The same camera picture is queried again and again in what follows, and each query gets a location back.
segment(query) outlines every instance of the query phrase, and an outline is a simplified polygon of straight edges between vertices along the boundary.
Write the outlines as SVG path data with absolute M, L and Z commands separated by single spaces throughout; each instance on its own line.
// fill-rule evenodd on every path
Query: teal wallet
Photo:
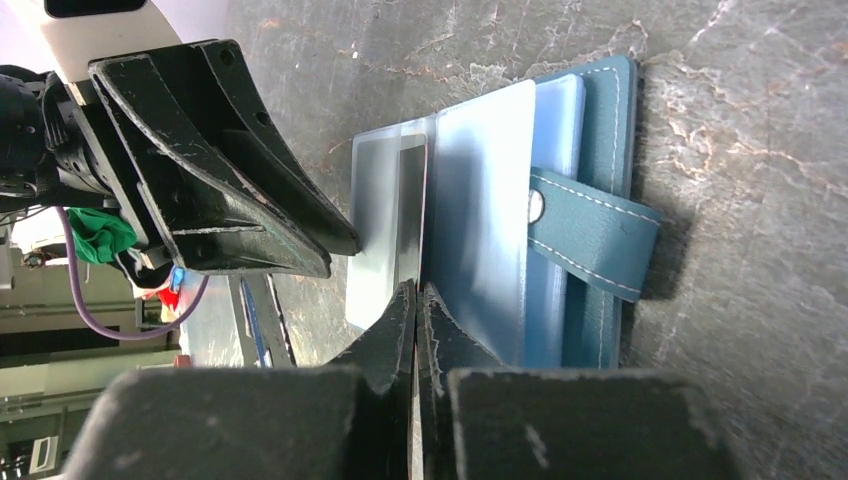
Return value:
M 657 212 L 628 200 L 636 73 L 630 59 L 609 57 L 357 135 L 352 223 L 363 253 L 349 263 L 348 321 L 368 328 L 378 315 L 366 307 L 390 299 L 400 211 L 379 200 L 403 196 L 405 183 L 394 172 L 408 162 L 404 145 L 420 138 L 427 165 L 420 280 L 433 283 L 459 325 L 505 364 L 616 367 L 622 301 L 639 298 L 660 226 Z M 569 74 L 585 89 L 576 178 L 530 162 L 534 132 L 550 129 L 534 119 L 546 101 L 537 98 L 538 86 Z M 530 224 L 528 190 L 543 200 Z M 373 207 L 365 208 L 370 197 Z M 567 273 L 564 293 L 551 289 L 565 295 L 561 322 L 527 324 L 536 320 L 525 315 L 525 302 L 540 298 L 532 288 L 549 288 L 526 278 L 538 271 L 527 268 L 531 251 Z M 551 341 L 560 338 L 561 350 Z
M 639 298 L 660 215 L 627 200 L 633 173 L 637 68 L 624 56 L 540 79 L 575 74 L 586 89 L 577 180 L 531 172 L 545 211 L 530 247 L 569 274 L 562 365 L 618 366 L 622 300 Z

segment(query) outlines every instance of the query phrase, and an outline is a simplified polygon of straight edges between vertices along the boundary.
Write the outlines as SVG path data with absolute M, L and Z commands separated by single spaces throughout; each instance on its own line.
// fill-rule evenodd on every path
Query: marble surface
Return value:
M 848 478 L 848 4 L 232 0 L 277 126 L 347 213 L 350 138 L 613 53 L 641 65 L 634 198 L 665 216 L 625 366 L 700 382 L 760 478 Z M 299 362 L 356 335 L 276 279 Z

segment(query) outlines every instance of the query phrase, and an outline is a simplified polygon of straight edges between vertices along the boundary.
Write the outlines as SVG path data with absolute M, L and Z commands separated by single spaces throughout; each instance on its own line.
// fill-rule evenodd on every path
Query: blue object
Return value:
M 185 270 L 180 267 L 174 267 L 171 269 L 171 283 L 169 285 L 169 289 L 174 293 L 180 292 L 180 287 L 183 284 L 183 279 L 185 278 Z
M 259 330 L 259 317 L 256 315 L 256 304 L 253 303 L 253 294 L 250 293 L 250 288 L 244 279 L 241 280 L 241 294 L 244 298 L 244 309 L 247 322 L 250 327 L 250 333 L 256 345 L 257 356 L 259 357 L 259 366 L 265 368 L 265 345 L 262 343 L 262 332 Z
M 531 158 L 533 167 L 547 169 L 568 178 L 577 175 L 585 97 L 583 79 L 576 75 L 536 82 Z M 525 367 L 556 368 L 562 364 L 567 278 L 559 264 L 532 248 L 528 250 Z

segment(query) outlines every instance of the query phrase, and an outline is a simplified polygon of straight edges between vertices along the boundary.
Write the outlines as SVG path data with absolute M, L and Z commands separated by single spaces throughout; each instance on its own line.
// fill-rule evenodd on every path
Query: white stitching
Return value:
M 604 68 L 596 68 L 594 70 L 589 70 L 588 72 L 582 72 L 580 76 L 586 75 L 588 73 L 597 73 L 597 72 L 606 72 L 610 71 L 615 74 L 615 136 L 613 137 L 613 146 L 612 146 L 612 175 L 610 175 L 610 193 L 612 193 L 612 185 L 615 183 L 615 160 L 616 154 L 618 153 L 618 110 L 619 104 L 621 103 L 621 78 L 618 76 L 618 70 L 612 67 L 604 67 Z M 603 356 L 604 356 L 604 309 L 607 307 L 607 296 L 606 294 L 601 295 L 601 324 L 598 327 L 598 368 L 603 368 Z
M 582 271 L 584 271 L 584 272 L 588 273 L 589 275 L 591 275 L 591 276 L 593 276 L 593 277 L 595 277 L 595 278 L 597 278 L 597 279 L 599 279 L 599 280 L 603 280 L 603 281 L 605 281 L 605 282 L 609 283 L 610 285 L 615 285 L 616 287 L 621 288 L 621 289 L 624 289 L 624 290 L 627 290 L 628 292 L 639 293 L 639 290 L 637 290 L 637 289 L 635 289 L 635 288 L 633 288 L 633 287 L 628 287 L 627 285 L 622 285 L 622 284 L 620 284 L 620 283 L 614 282 L 614 281 L 610 280 L 609 278 L 606 278 L 606 277 L 603 277 L 603 276 L 601 276 L 601 275 L 598 275 L 597 273 L 595 273 L 595 272 L 593 272 L 593 271 L 589 270 L 588 268 L 586 268 L 586 267 L 584 267 L 584 266 L 582 266 L 582 265 L 578 265 L 577 263 L 575 263 L 575 262 L 574 262 L 574 261 L 572 261 L 570 258 L 568 258 L 568 257 L 566 257 L 565 255 L 563 255 L 562 253 L 560 253 L 560 252 L 558 252 L 558 251 L 554 250 L 554 248 L 553 248 L 553 247 L 550 247 L 550 246 L 548 246 L 548 245 L 545 245 L 544 243 L 542 243 L 542 242 L 540 242 L 540 241 L 536 240 L 535 238 L 531 238 L 531 239 L 530 239 L 530 241 L 531 241 L 531 242 L 533 242 L 533 243 L 535 243 L 535 244 L 537 244 L 537 245 L 539 245 L 540 247 L 544 248 L 545 250 L 547 250 L 547 251 L 549 251 L 549 252 L 553 253 L 554 255 L 558 256 L 559 258 L 561 258 L 561 259 L 565 260 L 566 262 L 568 262 L 568 263 L 569 263 L 571 266 L 573 266 L 574 268 L 580 269 L 580 270 L 582 270 Z
M 574 195 L 577 195 L 578 197 L 585 198 L 586 200 L 591 200 L 591 201 L 593 201 L 593 202 L 597 203 L 598 205 L 602 205 L 602 206 L 604 206 L 604 207 L 611 208 L 611 209 L 613 209 L 613 210 L 615 210 L 615 211 L 617 211 L 617 212 L 626 213 L 626 214 L 628 214 L 628 215 L 632 215 L 632 216 L 634 216 L 634 217 L 641 218 L 642 220 L 646 220 L 646 221 L 648 221 L 648 222 L 651 222 L 651 223 L 653 223 L 653 224 L 654 224 L 654 225 L 656 225 L 656 226 L 660 226 L 660 222 L 658 222 L 658 221 L 654 220 L 654 219 L 653 219 L 653 218 L 651 218 L 651 217 L 646 217 L 645 215 L 641 215 L 641 214 L 636 213 L 636 212 L 631 212 L 630 210 L 623 209 L 623 208 L 621 208 L 621 207 L 615 206 L 615 205 L 613 205 L 613 204 L 611 204 L 611 203 L 608 203 L 608 202 L 605 202 L 605 201 L 603 201 L 603 200 L 598 200 L 598 199 L 597 199 L 597 198 L 595 198 L 595 197 L 590 197 L 589 195 L 586 195 L 585 193 L 580 193 L 580 192 L 578 192 L 577 190 L 574 190 L 574 189 L 571 189 L 571 188 L 566 187 L 565 185 L 560 185 L 559 183 L 556 183 L 556 182 L 554 182 L 554 181 L 548 180 L 547 178 L 540 177 L 539 175 L 536 175 L 535 173 L 531 173 L 531 174 L 530 174 L 530 176 L 531 176 L 531 177 L 533 177 L 533 178 L 538 178 L 539 180 L 541 180 L 541 181 L 543 181 L 543 182 L 545 182 L 545 183 L 548 183 L 548 184 L 553 185 L 553 186 L 555 186 L 555 187 L 557 187 L 557 188 L 560 188 L 560 189 L 562 189 L 562 190 L 565 190 L 565 191 L 566 191 L 566 192 L 568 192 L 568 193 L 573 193 Z

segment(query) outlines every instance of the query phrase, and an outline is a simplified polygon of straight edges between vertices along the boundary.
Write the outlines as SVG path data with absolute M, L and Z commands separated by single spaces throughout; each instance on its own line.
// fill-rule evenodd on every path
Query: card holder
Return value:
M 582 87 L 582 118 L 580 102 L 560 116 L 540 115 L 550 107 L 546 92 L 568 81 Z M 383 161 L 391 163 L 400 158 L 403 139 L 424 135 L 424 236 L 416 280 L 433 283 L 457 322 L 504 363 L 617 366 L 621 302 L 638 298 L 660 224 L 656 212 L 626 199 L 635 82 L 630 59 L 609 57 L 355 137 L 352 223 L 363 253 L 349 264 L 348 321 L 368 328 L 390 299 L 389 284 L 403 280 L 396 268 L 362 275 L 365 257 L 372 264 L 398 263 L 395 250 L 369 247 L 379 244 L 372 243 L 373 235 L 397 236 L 391 233 L 397 218 L 386 213 L 379 220 L 374 212 L 397 210 L 390 205 L 398 193 L 386 187 L 381 202 L 373 188 L 365 192 L 369 182 L 359 178 L 360 164 L 380 156 L 373 143 L 367 146 L 377 141 Z M 573 151 L 544 153 L 536 144 L 539 133 L 565 134 L 563 125 L 573 128 L 572 141 L 549 145 Z M 396 178 L 398 172 L 392 167 L 368 175 L 380 176 L 385 185 L 409 185 Z M 528 225 L 530 190 L 541 196 L 544 209 Z M 382 207 L 360 208 L 361 198 Z M 384 244 L 393 245 L 385 238 Z M 385 278 L 378 281 L 380 275 Z M 551 304 L 540 305 L 539 298 Z

